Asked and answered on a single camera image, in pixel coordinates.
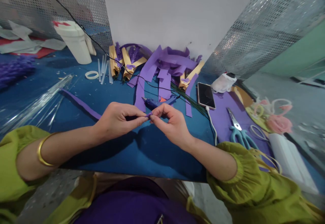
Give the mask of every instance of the green wall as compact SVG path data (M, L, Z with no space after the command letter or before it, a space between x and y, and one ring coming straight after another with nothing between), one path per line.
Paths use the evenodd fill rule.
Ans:
M267 63L260 69L260 72L271 73L283 77L291 77L297 75L303 68L317 62L325 57L325 20L316 26L305 37L296 42L286 51L281 53L275 59ZM325 62L321 62L320 66L325 66ZM316 75L323 69L315 69L312 72L302 72L298 76L310 77Z

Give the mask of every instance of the metal mesh panel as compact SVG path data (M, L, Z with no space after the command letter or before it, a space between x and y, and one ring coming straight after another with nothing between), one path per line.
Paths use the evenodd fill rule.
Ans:
M92 37L108 50L112 44L105 0L59 0L85 27ZM7 20L29 27L33 35L61 39L52 21L71 20L55 0L0 0L0 25L9 28Z
M60 0L89 34L108 50L112 44L105 0ZM251 0L208 59L203 70L234 72L246 79L301 39L325 17L325 0ZM35 36L57 38L53 20L70 20L55 0L0 0L0 25L27 26Z
M203 70L247 79L325 17L325 0L251 0Z

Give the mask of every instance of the blue table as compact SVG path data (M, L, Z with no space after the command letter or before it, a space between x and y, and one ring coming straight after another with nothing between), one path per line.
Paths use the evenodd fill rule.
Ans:
M55 52L54 55L55 57L36 60L37 69L33 75L0 93L0 111L6 108L6 113L9 115L24 108L57 83L59 77L70 73L76 75L72 80L73 86L70 87L70 92L99 114L102 114L112 101L134 104L135 88L130 88L126 83L122 84L121 74L114 84L109 84L108 77L105 78L103 85L98 80L85 78L87 71L98 70L97 59L101 60L101 55L92 56L93 62L89 65L79 65L67 48ZM1 60L13 58L15 56L1 55ZM211 83L214 79L200 74L197 82ZM147 98L157 99L157 95L158 89L145 85ZM76 106L75 102L66 95L62 94L62 96L65 98L55 117L51 132L72 130L95 123L95 120L80 106ZM195 88L191 91L191 97L196 99ZM174 107L186 113L184 100L178 99ZM185 116L190 133L213 144L214 136L209 120L194 108L192 113L193 118ZM42 125L41 128L48 130L46 125ZM149 122L120 138L76 155L63 167L206 182L205 168L190 154L172 144L155 125Z

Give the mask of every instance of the roll of tape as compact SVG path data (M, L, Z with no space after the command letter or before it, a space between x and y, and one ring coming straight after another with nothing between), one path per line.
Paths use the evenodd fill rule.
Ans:
M96 78L99 77L97 71L86 72L86 73L85 73L85 76L86 76L87 79L90 79L90 80L92 80L92 79L96 79Z

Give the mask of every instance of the phone screen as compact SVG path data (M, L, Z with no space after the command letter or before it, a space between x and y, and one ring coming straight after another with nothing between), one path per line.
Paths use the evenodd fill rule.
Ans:
M198 102L211 108L216 108L210 85L197 83Z

